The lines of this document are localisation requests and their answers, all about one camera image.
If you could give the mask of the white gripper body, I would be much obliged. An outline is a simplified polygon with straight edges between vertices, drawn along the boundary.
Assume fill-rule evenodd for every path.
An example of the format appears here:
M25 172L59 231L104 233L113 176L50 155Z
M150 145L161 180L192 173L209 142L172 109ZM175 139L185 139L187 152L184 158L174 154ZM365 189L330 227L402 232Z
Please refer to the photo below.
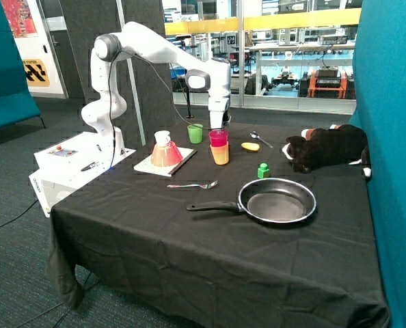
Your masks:
M210 117L211 129L223 129L230 123L230 114L228 108L230 107L229 97L215 97L209 96L208 110Z

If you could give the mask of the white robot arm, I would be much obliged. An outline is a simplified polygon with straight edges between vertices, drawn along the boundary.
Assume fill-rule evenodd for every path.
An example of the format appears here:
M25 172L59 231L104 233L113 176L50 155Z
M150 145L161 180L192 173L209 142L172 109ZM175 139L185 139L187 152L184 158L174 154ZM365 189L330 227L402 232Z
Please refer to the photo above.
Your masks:
M91 84L100 95L82 109L86 124L99 135L100 153L104 159L115 161L125 153L122 132L112 124L127 108L119 94L116 66L132 56L151 64L178 64L186 71L185 83L191 91L208 92L210 127L223 129L230 121L230 63L223 58L201 61L179 49L148 27L129 22L118 33L97 37L91 51Z

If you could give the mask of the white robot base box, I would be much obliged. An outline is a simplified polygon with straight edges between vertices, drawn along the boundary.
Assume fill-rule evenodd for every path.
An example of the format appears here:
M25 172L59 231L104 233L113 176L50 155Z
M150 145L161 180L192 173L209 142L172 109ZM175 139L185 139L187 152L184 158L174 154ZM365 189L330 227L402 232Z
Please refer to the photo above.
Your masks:
M96 133L82 132L34 154L39 169L29 176L45 217L52 207L132 155L125 148L106 156Z

